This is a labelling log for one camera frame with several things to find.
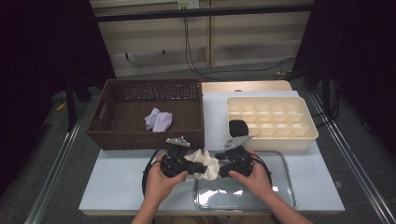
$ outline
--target compartment box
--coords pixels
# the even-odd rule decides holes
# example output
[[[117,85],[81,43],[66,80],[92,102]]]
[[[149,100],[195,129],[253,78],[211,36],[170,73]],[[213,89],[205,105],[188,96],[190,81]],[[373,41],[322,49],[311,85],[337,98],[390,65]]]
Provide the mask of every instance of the compartment box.
[[[146,130],[154,107],[173,114],[165,132]],[[155,149],[180,136],[197,149],[205,146],[204,129],[200,78],[121,79],[106,82],[86,132],[102,149]]]
[[[253,150],[307,149],[318,138],[301,97],[230,97],[227,117],[247,123]]]

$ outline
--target brown wicker basket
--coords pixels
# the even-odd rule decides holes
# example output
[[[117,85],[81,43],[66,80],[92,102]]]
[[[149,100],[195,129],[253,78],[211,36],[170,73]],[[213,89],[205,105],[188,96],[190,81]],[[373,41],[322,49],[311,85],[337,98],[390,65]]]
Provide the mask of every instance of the brown wicker basket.
[[[87,135],[102,149],[154,149],[180,136],[191,148],[204,148],[201,84],[200,78],[108,80]],[[154,107],[173,114],[165,132],[146,130],[144,117]]]

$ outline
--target forearm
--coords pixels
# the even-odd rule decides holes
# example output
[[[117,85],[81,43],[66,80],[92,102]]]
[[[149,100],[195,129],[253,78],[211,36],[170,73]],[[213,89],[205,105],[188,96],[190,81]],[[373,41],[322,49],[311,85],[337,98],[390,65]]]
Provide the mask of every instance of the forearm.
[[[150,200],[144,200],[137,212],[132,224],[150,224],[157,213],[160,203],[151,202]]]
[[[276,193],[270,193],[260,198],[268,205],[271,212],[282,224],[312,223],[306,217],[291,208]]]

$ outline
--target gray tray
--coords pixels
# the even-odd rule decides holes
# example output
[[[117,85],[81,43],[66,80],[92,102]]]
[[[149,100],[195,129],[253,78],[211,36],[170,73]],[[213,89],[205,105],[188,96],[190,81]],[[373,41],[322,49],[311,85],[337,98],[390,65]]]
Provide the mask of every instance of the gray tray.
[[[219,151],[211,151],[214,157]],[[271,171],[273,190],[287,204],[294,208],[296,202],[290,183],[288,165],[283,155],[278,151],[256,152]],[[212,211],[268,211],[268,206],[256,198],[238,181],[218,176],[215,180],[195,180],[194,203],[197,208]]]

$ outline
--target white table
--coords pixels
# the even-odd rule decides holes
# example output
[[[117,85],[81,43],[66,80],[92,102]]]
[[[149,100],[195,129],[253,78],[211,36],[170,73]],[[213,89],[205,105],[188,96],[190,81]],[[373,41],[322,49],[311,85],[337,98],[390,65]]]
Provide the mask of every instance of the white table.
[[[226,91],[204,93],[205,149],[220,150],[227,140],[226,99],[230,96],[298,96],[296,91]],[[141,179],[152,150],[101,150],[79,210],[89,216],[133,215],[143,201]],[[290,170],[296,210],[310,214],[345,211],[314,141],[307,150],[283,150]],[[175,186],[158,214],[209,215],[193,203],[194,179]],[[245,215],[216,212],[210,215]]]

